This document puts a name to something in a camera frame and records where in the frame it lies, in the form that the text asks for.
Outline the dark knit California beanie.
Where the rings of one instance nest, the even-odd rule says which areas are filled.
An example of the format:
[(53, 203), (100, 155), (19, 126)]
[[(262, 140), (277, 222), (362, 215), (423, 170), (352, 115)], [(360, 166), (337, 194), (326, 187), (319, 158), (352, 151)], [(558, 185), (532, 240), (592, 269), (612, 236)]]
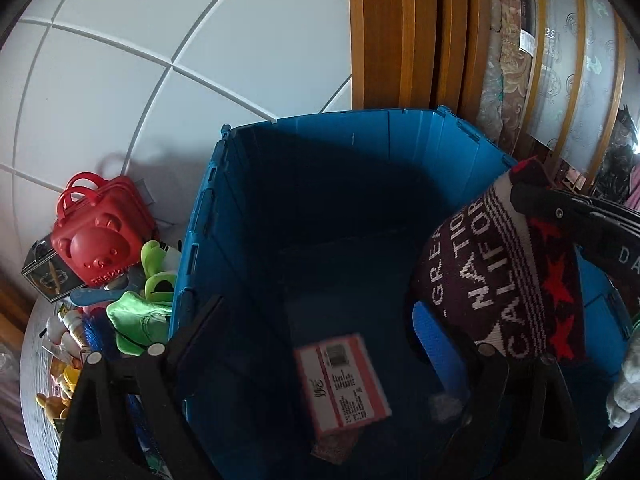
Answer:
[(541, 163), (526, 159), (442, 222), (424, 248), (418, 298), (474, 344), (491, 344), (507, 358), (581, 360), (575, 246), (540, 214), (515, 209), (511, 193), (519, 184), (552, 188)]

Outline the grey plush toy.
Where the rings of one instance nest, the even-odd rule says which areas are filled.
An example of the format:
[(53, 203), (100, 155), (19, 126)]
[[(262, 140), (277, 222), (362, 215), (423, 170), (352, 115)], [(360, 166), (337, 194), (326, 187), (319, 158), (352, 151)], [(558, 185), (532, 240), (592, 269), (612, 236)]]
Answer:
[(636, 328), (631, 335), (620, 377), (606, 398), (606, 412), (611, 427), (626, 425), (640, 406), (640, 339)]

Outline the blue furry toy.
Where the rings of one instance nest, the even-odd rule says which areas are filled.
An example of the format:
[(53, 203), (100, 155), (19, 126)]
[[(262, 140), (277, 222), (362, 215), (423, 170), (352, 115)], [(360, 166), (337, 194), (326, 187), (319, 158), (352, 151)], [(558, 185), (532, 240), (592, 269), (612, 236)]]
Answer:
[(82, 319), (85, 336), (93, 351), (102, 353), (108, 360), (120, 358), (116, 334), (104, 308), (92, 310)]

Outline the green frog plush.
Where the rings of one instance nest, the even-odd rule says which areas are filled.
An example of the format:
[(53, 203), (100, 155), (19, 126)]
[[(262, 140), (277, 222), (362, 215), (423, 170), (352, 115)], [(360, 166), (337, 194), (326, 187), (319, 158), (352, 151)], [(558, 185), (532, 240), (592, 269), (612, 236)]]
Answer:
[(180, 259), (181, 252), (164, 242), (149, 240), (142, 246), (143, 285), (138, 292), (124, 292), (106, 308), (122, 354), (140, 356), (153, 344), (168, 341)]

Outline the rolled patterned carpet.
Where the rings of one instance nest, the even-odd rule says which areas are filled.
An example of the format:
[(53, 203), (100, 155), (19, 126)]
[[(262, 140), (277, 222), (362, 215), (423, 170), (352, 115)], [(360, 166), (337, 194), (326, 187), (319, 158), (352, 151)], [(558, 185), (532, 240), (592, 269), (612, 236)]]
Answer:
[(503, 151), (521, 133), (536, 52), (536, 0), (490, 0), (486, 70), (476, 125)]

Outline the black gift bag box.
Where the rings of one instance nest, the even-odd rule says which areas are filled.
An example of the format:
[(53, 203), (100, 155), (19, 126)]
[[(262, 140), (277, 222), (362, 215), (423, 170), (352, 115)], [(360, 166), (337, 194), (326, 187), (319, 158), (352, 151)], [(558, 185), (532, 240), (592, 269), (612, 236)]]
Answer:
[(29, 248), (22, 270), (22, 277), (50, 304), (70, 295), (85, 283), (55, 252), (51, 235), (36, 240)]

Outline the pink white barcode box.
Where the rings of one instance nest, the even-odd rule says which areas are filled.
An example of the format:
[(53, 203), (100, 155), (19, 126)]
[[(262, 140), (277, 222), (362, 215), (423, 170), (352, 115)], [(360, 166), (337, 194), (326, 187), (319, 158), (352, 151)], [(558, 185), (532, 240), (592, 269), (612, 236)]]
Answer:
[(392, 414), (360, 335), (307, 344), (295, 350), (295, 359), (319, 438), (359, 429)]

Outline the red bear mini suitcase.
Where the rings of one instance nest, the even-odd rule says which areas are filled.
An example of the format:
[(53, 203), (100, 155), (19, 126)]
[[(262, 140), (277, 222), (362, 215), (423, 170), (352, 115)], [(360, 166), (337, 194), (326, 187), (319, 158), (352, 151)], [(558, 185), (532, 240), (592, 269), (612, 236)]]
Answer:
[(51, 244), (89, 286), (100, 286), (141, 261), (143, 245), (160, 237), (134, 182), (85, 171), (67, 182), (56, 202)]

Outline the blue plastic storage crate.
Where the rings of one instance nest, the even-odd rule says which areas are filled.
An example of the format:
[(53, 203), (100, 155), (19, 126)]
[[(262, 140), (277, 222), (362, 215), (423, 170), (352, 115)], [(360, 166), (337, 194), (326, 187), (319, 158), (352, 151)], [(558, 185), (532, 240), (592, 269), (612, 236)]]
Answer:
[[(193, 205), (171, 326), (222, 303), (180, 367), (186, 419), (225, 479), (435, 479), (451, 425), (411, 324), (436, 229), (519, 162), (446, 108), (224, 128)], [(582, 255), (586, 354), (558, 361), (584, 475), (616, 445), (606, 398), (631, 322)], [(358, 334), (392, 414), (319, 438), (295, 350)]]

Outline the wooden door frame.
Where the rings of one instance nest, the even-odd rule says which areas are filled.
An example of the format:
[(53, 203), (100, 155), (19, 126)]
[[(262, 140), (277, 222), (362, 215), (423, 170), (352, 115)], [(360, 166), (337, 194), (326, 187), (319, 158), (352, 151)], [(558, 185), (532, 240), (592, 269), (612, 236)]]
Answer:
[(490, 0), (349, 0), (352, 107), (480, 110)]

